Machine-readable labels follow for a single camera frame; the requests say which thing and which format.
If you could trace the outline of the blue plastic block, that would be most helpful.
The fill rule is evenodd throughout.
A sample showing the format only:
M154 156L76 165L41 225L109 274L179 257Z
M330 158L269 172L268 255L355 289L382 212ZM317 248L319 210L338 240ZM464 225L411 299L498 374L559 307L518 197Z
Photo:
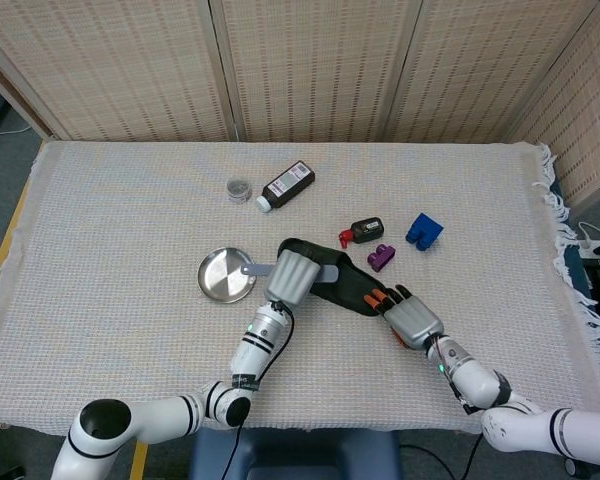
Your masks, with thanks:
M405 235L405 240L419 251L428 250L443 232L444 227L434 219L420 213Z

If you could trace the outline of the small black bottle red cap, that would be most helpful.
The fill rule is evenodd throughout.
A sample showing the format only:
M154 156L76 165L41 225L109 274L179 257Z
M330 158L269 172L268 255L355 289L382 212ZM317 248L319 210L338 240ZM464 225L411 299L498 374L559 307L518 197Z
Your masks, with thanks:
M379 217L359 220L339 233L338 239L343 249L350 243L361 244L381 238L384 234L384 225Z

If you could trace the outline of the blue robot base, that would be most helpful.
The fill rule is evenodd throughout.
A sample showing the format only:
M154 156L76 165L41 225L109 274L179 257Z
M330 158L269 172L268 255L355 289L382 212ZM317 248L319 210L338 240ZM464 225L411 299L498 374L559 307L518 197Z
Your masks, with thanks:
M204 428L188 480L403 480L395 432Z

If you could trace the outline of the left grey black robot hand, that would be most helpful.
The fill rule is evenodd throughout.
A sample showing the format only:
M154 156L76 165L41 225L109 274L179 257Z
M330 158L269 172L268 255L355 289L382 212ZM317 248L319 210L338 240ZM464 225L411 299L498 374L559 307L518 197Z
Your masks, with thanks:
M319 272L319 264L285 249L268 276L264 296L268 301L281 301L294 310L304 302Z

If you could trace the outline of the white power strip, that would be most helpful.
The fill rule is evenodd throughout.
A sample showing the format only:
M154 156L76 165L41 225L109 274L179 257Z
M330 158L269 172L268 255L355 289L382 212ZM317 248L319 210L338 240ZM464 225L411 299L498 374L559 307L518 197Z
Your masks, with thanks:
M593 239L589 234L592 230L594 233L600 235L600 228L585 222L580 221L578 223L578 229L583 235L583 239L578 241L578 252L581 259L600 259L600 239Z

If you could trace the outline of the purple plastic block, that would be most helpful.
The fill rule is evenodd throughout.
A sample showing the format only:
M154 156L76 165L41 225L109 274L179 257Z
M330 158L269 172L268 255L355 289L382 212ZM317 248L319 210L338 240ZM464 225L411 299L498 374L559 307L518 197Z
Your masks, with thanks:
M371 269L378 273L395 257L396 250L393 246L380 244L367 256L367 263Z

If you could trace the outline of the small clear round jar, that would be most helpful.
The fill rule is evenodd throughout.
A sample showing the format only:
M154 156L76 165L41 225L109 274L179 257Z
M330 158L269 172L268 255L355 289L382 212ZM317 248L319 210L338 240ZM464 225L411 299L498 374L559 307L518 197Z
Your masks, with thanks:
M230 179L226 183L226 189L228 198L232 203L246 203L252 196L252 185L248 180L243 178Z

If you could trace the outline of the brown bottle white cap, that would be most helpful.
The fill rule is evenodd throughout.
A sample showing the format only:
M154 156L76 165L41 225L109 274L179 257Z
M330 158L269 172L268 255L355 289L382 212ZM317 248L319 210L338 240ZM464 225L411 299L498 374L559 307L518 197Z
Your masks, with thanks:
M263 187L256 205L262 212L278 209L311 185L315 178L314 170L298 161Z

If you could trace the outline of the white woven tablecloth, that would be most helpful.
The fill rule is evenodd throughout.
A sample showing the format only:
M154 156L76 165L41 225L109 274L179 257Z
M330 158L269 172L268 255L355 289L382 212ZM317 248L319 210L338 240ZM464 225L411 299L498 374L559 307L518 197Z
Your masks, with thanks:
M298 161L315 181L262 212L263 187ZM0 423L63 435L94 399L229 380L266 283L215 302L197 281L205 256L233 246L271 263L290 237L333 248L370 216L396 250L382 283L519 394L600 411L600 322L554 264L549 165L527 143L48 143L0 276ZM242 204L226 189L238 178ZM444 227L426 251L405 240L420 213Z

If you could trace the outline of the right grey robot hand orange fingertips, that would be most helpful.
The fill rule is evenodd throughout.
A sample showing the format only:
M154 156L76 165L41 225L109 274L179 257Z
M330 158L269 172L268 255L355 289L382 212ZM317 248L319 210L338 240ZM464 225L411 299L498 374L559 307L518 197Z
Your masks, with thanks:
M404 285L384 290L374 288L364 295L364 301L407 348L427 351L436 338L444 335L440 318Z

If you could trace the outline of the black slipper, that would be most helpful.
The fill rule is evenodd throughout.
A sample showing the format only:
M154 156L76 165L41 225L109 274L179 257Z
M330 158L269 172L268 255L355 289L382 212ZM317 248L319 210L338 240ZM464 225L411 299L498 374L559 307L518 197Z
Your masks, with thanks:
M344 251L299 238L284 240L278 248L278 255L284 250L303 255L320 266L333 265L338 269L338 279L331 283L315 282L309 290L312 295L367 317L378 315L364 301L364 296L370 295L373 289L385 293L385 285L358 268Z

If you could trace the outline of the small metal frying pan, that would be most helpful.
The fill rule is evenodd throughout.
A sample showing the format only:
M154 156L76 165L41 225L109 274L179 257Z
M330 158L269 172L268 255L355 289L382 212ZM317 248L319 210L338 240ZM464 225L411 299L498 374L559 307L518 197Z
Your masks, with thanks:
M202 293L223 304L242 300L255 286L256 277L242 272L243 266L252 263L251 257L238 248L213 250L198 268L197 279Z

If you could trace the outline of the woven folding screen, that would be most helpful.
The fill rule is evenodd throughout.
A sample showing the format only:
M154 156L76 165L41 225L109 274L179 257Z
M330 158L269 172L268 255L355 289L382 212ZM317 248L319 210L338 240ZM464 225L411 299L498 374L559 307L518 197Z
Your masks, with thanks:
M600 195L600 0L0 0L0 92L58 140L542 142Z

